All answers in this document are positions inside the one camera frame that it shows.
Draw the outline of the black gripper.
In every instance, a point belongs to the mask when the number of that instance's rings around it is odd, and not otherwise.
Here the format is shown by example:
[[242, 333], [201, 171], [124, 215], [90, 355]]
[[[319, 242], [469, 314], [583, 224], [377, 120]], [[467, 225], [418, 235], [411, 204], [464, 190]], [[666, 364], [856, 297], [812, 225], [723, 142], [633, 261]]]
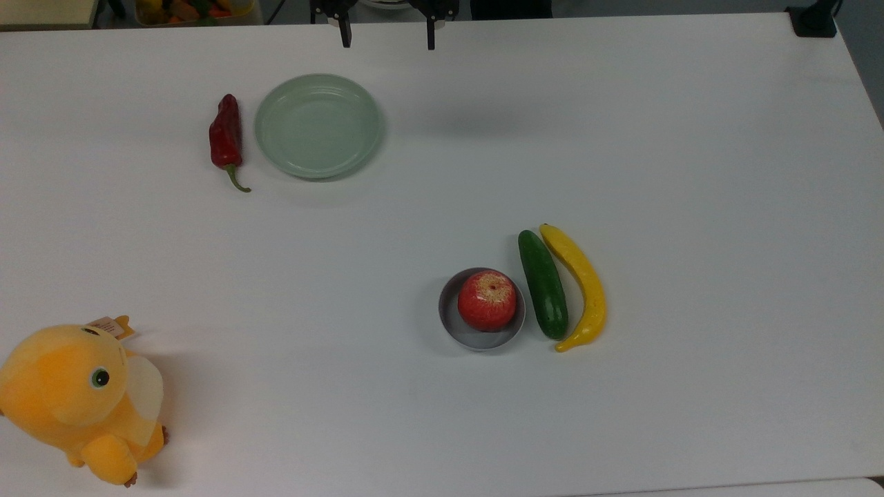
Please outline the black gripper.
[[311, 15], [323, 14], [327, 18], [337, 19], [342, 46], [352, 46], [352, 29], [347, 14], [356, 4], [379, 8], [381, 10], [413, 9], [426, 18], [426, 34], [428, 50], [436, 47], [436, 21], [456, 19], [460, 15], [460, 1], [309, 1]]

